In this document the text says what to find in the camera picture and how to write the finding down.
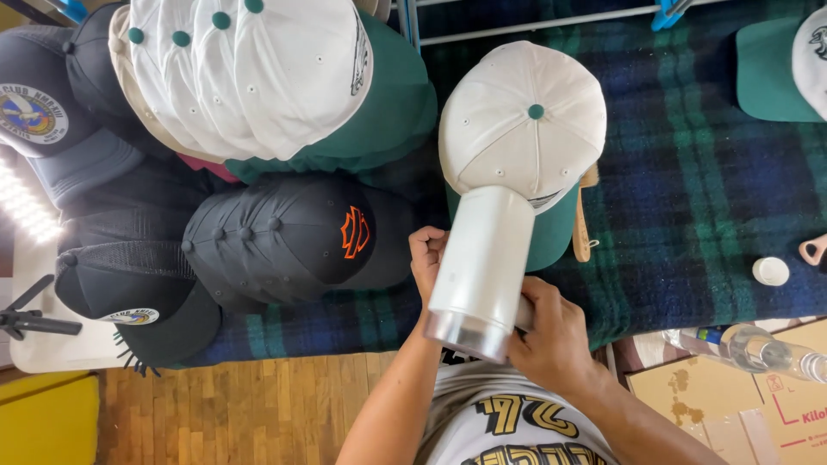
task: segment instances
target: blue clip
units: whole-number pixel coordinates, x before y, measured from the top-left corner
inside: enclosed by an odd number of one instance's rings
[[[657,1],[661,4],[661,11],[655,13],[655,19],[652,20],[652,30],[655,32],[672,27],[694,2],[694,0]]]
[[[63,3],[63,7],[58,7],[58,11],[78,24],[89,14],[86,7],[78,0],[59,0],[59,2]]]

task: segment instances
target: plastic bottle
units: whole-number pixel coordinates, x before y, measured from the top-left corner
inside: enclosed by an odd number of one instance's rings
[[[751,324],[668,329],[671,345],[751,373],[775,372],[804,381],[827,383],[827,355],[776,340]]]

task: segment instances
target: wooden floor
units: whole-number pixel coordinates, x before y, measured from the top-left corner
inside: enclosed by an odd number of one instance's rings
[[[333,464],[395,352],[101,373],[99,464]]]

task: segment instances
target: white jersey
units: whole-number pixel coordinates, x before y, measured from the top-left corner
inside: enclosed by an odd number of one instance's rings
[[[600,431],[513,367],[437,373],[417,465],[617,465]]]

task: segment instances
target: hand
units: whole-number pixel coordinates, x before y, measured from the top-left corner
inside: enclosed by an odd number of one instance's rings
[[[428,307],[433,284],[437,281],[442,254],[448,242],[448,232],[426,226],[408,237],[411,246],[411,271],[422,296],[422,306]]]
[[[523,295],[534,303],[534,329],[509,341],[511,364],[531,382],[566,398],[594,390],[605,368],[591,358],[583,309],[560,296],[557,287],[533,276]]]

